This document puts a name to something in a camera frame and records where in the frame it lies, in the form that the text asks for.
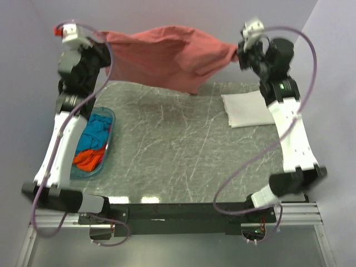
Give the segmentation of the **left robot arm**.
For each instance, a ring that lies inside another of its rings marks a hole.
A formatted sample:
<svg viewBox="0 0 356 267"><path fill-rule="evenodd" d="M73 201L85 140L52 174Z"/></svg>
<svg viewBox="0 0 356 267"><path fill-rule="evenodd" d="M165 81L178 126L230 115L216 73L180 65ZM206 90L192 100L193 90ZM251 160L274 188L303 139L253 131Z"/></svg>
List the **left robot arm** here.
<svg viewBox="0 0 356 267"><path fill-rule="evenodd" d="M34 180L22 185L22 194L32 203L34 210L89 212L100 224L109 221L111 209L107 206L107 197L71 190L69 183L77 144L99 93L95 89L99 72L112 64L110 45L93 39L89 40L87 47L79 44L61 55L52 137Z"/></svg>

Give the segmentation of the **salmon pink t shirt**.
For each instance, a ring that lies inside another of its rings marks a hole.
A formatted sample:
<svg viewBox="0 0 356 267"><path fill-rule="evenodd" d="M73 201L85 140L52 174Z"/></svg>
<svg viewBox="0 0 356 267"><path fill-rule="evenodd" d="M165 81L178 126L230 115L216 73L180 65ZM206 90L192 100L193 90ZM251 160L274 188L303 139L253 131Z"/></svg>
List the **salmon pink t shirt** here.
<svg viewBox="0 0 356 267"><path fill-rule="evenodd" d="M111 81L195 95L211 76L238 61L237 45L199 29L163 26L127 35L104 31L114 57Z"/></svg>

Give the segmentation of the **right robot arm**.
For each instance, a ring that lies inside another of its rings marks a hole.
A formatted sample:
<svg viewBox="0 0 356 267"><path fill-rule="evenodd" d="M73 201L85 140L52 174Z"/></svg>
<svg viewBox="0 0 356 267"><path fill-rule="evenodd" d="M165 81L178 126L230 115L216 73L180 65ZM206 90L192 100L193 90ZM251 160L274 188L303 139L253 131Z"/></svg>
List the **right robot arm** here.
<svg viewBox="0 0 356 267"><path fill-rule="evenodd" d="M251 204L244 208L246 219L256 222L264 215L264 206L286 195L306 193L327 176L327 169L318 164L299 113L300 92L289 75L293 43L274 38L264 52L262 41L251 46L241 41L237 55L241 70L251 69L260 79L259 91L274 119L283 155L283 172L270 175L268 184L251 194Z"/></svg>

